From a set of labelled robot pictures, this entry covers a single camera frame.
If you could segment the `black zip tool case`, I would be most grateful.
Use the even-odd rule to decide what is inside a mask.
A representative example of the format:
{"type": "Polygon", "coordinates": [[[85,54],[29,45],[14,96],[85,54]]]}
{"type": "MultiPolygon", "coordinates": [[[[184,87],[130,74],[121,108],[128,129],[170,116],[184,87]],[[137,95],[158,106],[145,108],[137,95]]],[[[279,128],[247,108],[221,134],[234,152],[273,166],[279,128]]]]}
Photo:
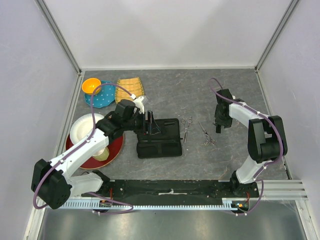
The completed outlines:
{"type": "Polygon", "coordinates": [[[180,157],[182,143],[177,118],[156,119],[161,132],[137,134],[136,151],[139,159],[180,157]]]}

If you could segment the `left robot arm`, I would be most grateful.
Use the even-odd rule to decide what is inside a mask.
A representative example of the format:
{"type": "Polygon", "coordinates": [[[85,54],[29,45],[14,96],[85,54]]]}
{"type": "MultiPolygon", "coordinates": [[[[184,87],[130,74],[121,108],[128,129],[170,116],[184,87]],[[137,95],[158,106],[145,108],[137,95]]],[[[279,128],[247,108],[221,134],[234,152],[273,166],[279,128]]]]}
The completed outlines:
{"type": "Polygon", "coordinates": [[[70,197],[94,192],[99,197],[110,191],[108,178],[98,171],[86,175],[74,176],[74,172],[99,150],[123,136],[126,131],[141,133],[145,112],[146,96],[133,101],[122,99],[114,111],[99,121],[93,121],[93,128],[78,143],[50,161],[40,159],[33,170],[31,190],[33,206],[40,210],[37,198],[45,206],[55,210],[70,197]]]}

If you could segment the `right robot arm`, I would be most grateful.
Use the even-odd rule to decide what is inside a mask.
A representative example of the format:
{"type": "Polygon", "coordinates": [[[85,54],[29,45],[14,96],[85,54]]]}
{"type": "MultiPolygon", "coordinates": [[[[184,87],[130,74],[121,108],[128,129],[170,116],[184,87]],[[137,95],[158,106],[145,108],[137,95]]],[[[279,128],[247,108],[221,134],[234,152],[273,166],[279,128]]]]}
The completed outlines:
{"type": "Polygon", "coordinates": [[[233,98],[229,89],[213,90],[217,105],[214,113],[216,133],[230,128],[233,120],[243,124],[247,132],[248,157],[235,170],[226,184],[235,197],[253,192],[258,176],[269,166],[280,161],[288,152],[283,120],[280,116],[265,115],[239,98],[233,98]]]}

